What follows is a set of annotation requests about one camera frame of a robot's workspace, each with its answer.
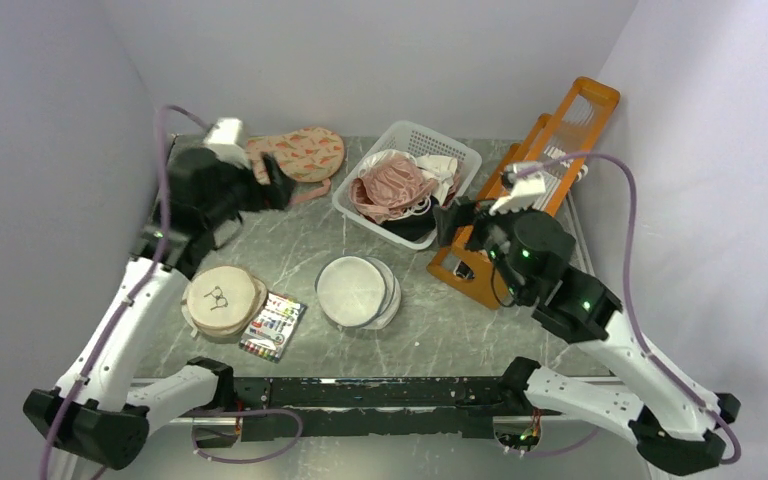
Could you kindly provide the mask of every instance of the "pink fabric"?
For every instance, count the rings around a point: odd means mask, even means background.
[[[290,205],[298,205],[302,202],[313,200],[314,198],[319,198],[323,195],[328,194],[328,192],[330,191],[331,191],[331,180],[326,178],[325,180],[322,181],[321,187],[313,189],[301,195],[293,196],[293,199],[290,200]]]
[[[406,208],[418,204],[437,187],[410,159],[395,157],[354,179],[349,198],[358,212],[376,223],[398,218]]]

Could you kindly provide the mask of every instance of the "orange wooden frame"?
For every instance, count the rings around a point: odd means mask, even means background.
[[[578,97],[586,100],[592,111],[590,121],[586,125],[572,124],[564,118]],[[620,94],[615,89],[587,77],[577,78],[555,113],[540,115],[522,143],[511,146],[475,198],[483,200],[504,195],[505,189],[500,176],[502,170],[511,163],[540,160],[541,154],[553,138],[562,139],[567,152],[586,151],[593,148],[619,100]],[[553,216],[558,212],[583,165],[583,158],[572,162],[544,211]],[[498,273],[495,273],[496,278],[493,284],[496,287],[496,295],[493,294],[490,279],[494,269],[490,260],[481,252],[470,252],[465,248],[471,233],[472,227],[461,229],[450,247],[442,248],[437,252],[428,264],[427,270],[473,300],[495,310],[499,308],[496,297],[504,298],[507,295],[507,286]],[[444,268],[443,263],[449,255],[454,255],[464,262],[472,270],[473,278],[460,278],[449,268]]]

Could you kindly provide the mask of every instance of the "laundry basket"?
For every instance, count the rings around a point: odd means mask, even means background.
[[[404,120],[391,125],[387,132],[375,142],[375,145],[366,152],[364,157],[388,149],[408,152],[415,157],[430,154],[448,155],[457,158],[461,162],[463,170],[461,172],[461,184],[458,187],[456,196],[461,196],[466,192],[472,179],[475,178],[475,174],[478,173],[478,169],[481,168],[481,155],[475,150],[430,128]],[[402,245],[412,250],[424,250],[430,247],[437,236],[436,231],[431,231],[416,242],[411,242],[370,222],[355,210],[354,204],[349,200],[349,185],[352,183],[352,180],[357,178],[359,168],[360,162],[355,165],[355,168],[343,180],[343,183],[337,187],[337,190],[331,197],[334,208],[349,220],[372,230],[396,245]]]

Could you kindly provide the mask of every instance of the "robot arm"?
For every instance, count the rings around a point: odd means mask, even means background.
[[[132,259],[111,307],[87,346],[53,389],[34,390],[25,401],[26,416],[44,436],[54,431],[57,448],[118,470],[134,460],[149,435],[182,414],[197,408],[233,410],[236,406],[240,392],[235,391],[231,368],[205,358],[194,359],[175,375],[144,388],[131,390],[130,385],[151,333],[168,307],[180,301],[202,259],[216,247],[216,230],[224,222],[239,218],[241,210],[283,209],[290,203],[294,182],[281,172],[274,159],[265,156],[270,184],[258,184],[240,147],[244,145],[241,134],[242,123],[238,120],[220,121],[202,145],[185,150],[169,163],[174,222],[165,238],[167,249],[161,268],[146,277],[152,265],[149,258],[163,236],[155,209],[131,252]],[[459,383],[458,378],[443,382],[437,378],[420,385],[416,401],[420,408],[416,411],[445,407],[469,410],[467,414],[475,425],[476,416],[520,415],[540,408],[569,414],[611,431],[636,445],[646,460],[670,473],[686,475],[719,465],[725,442],[714,430],[718,424],[722,426],[720,422],[736,419],[740,403],[730,394],[705,389],[681,372],[635,331],[613,293],[593,276],[570,266],[575,239],[550,215],[528,208],[545,191],[542,179],[519,178],[516,168],[504,177],[511,195],[492,205],[459,198],[452,207],[435,211],[441,245],[450,243],[458,228],[473,226],[467,248],[487,253],[509,287],[514,303],[533,306],[532,316],[544,328],[607,366],[632,393],[603,390],[557,374],[533,360],[517,358],[501,378],[482,377],[469,386],[466,379]],[[132,287],[146,278],[139,298],[131,298]],[[104,342],[98,360],[88,373],[84,372],[90,352],[114,319],[118,323]],[[648,348],[642,348],[641,338]],[[701,404],[691,402],[675,379],[656,368],[652,361],[655,357],[689,386]],[[76,380],[83,382],[82,388],[72,402],[64,401],[68,398],[65,392],[73,388]],[[259,394],[257,399],[245,399],[252,408],[267,398],[274,407],[281,403],[276,397],[281,397],[289,403],[277,406],[305,408],[309,413],[321,410],[329,415],[352,410],[358,397],[349,389],[363,382],[307,379],[298,388],[297,379],[248,380],[257,382],[259,391],[272,389],[269,396],[261,398]],[[408,394],[405,388],[411,387],[405,386],[425,380],[370,381],[378,389],[392,383],[398,386],[398,392]],[[471,390],[475,383],[482,387]],[[300,407],[305,401],[296,394],[313,391],[306,390],[312,384],[317,385],[318,395],[324,396]],[[367,396],[372,397],[376,391],[370,390]],[[411,405],[412,398],[408,397],[384,393],[383,403],[372,408],[380,414],[400,410]],[[267,408],[267,400],[263,401],[263,408]],[[67,407],[63,423],[53,428],[64,403]]]
[[[216,231],[240,218],[240,211],[285,209],[290,204],[295,182],[270,155],[262,159],[270,183],[261,185],[255,179],[241,146],[242,128],[239,120],[220,120],[200,145],[169,162],[174,223],[165,234],[158,268],[150,272],[151,258],[164,238],[159,201],[86,347],[53,389],[33,390],[25,400],[24,413],[40,433],[56,430],[55,447],[118,470],[133,461],[151,433],[171,420],[197,408],[235,405],[233,371],[205,358],[191,360],[178,373],[145,388],[130,386],[152,332],[169,306],[180,302],[202,259],[217,247]],[[132,298],[135,291],[139,293]],[[91,352],[100,345],[87,371]],[[66,392],[78,382],[83,385],[70,399]],[[65,413],[57,425],[61,407]]]
[[[523,358],[511,364],[503,384],[521,405],[568,413],[626,438],[670,473],[719,465],[725,442],[714,434],[720,427],[715,419],[732,423],[739,401],[689,378],[634,330],[604,284],[569,264],[575,239],[549,214],[529,208],[545,187],[539,173],[520,178],[519,167],[503,174],[510,195],[489,204],[456,199],[450,209],[438,209],[440,242],[451,243],[457,228],[471,225],[466,248],[487,253],[513,303],[534,307],[532,317],[546,330],[608,367],[632,393],[605,392]]]

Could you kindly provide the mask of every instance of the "marble surface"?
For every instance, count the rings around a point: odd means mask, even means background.
[[[347,162],[334,189],[375,143],[375,137],[347,138]],[[484,164],[472,182],[475,194],[511,142],[465,140]],[[571,233],[567,207],[559,214]],[[137,370],[138,377],[164,377],[196,356],[231,365],[237,376],[454,376],[500,375],[516,356],[536,359],[570,376],[608,375],[607,369],[575,347],[552,337],[530,318],[528,308],[488,310],[440,282],[425,267],[436,250],[414,252],[395,246],[346,220],[330,195],[287,212],[247,214],[244,231],[201,267],[245,266],[274,292],[309,305],[299,330],[277,364],[241,350],[236,342],[190,336],[180,307],[170,307]],[[341,254],[372,255],[385,262],[402,285],[402,305],[383,330],[342,330],[317,306],[314,278]],[[579,268],[587,268],[582,252]]]

